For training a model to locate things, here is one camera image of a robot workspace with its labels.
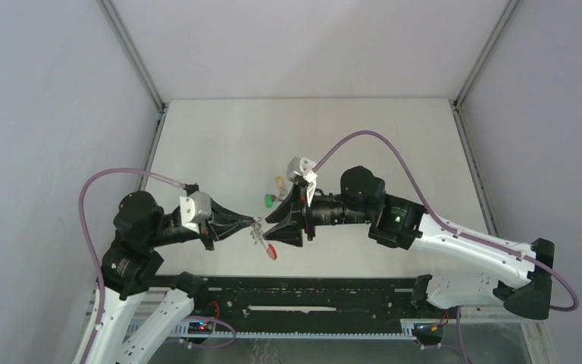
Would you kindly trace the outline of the green tag key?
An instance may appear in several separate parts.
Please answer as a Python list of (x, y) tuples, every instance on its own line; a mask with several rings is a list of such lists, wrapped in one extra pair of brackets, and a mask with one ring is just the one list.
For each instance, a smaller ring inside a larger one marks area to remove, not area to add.
[(264, 205), (267, 208), (272, 208), (276, 202), (282, 202), (285, 200), (284, 195), (274, 195), (274, 194), (265, 194), (264, 195)]

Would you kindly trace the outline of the metal keyring holder red handle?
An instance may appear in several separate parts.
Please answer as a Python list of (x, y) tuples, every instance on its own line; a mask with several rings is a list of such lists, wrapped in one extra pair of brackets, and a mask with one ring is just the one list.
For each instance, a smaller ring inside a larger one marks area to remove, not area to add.
[(252, 239), (255, 241), (255, 244), (259, 244), (264, 248), (268, 258), (272, 261), (277, 260), (277, 251), (273, 247), (271, 243), (269, 243), (264, 238), (264, 230), (262, 228), (262, 217), (254, 218), (254, 221), (251, 225), (250, 235)]

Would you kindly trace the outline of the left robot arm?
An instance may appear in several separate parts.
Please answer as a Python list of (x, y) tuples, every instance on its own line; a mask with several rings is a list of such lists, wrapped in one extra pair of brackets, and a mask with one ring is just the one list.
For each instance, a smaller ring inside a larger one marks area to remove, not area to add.
[(146, 191), (125, 196), (114, 217), (114, 239), (95, 263), (99, 269), (95, 307), (74, 362), (148, 362), (178, 323), (203, 312), (211, 302), (207, 281), (182, 272), (138, 331), (126, 336), (164, 262), (156, 249), (199, 240), (212, 251), (216, 242), (253, 223), (253, 217), (226, 209), (199, 191), (180, 197), (180, 204), (171, 213)]

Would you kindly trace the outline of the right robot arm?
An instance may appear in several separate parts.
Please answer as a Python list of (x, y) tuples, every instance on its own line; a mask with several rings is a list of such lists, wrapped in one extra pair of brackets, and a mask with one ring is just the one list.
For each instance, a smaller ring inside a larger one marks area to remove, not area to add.
[(265, 219), (271, 228), (264, 239), (301, 247), (315, 238), (318, 226), (366, 224), (368, 237), (381, 246), (439, 253), (476, 269), (467, 275), (418, 276), (414, 305), (502, 305), (525, 319), (549, 317), (553, 242), (510, 242), (439, 222), (425, 206), (386, 193), (384, 180), (362, 166), (343, 172), (338, 194), (313, 191), (303, 176), (292, 176), (291, 192)]

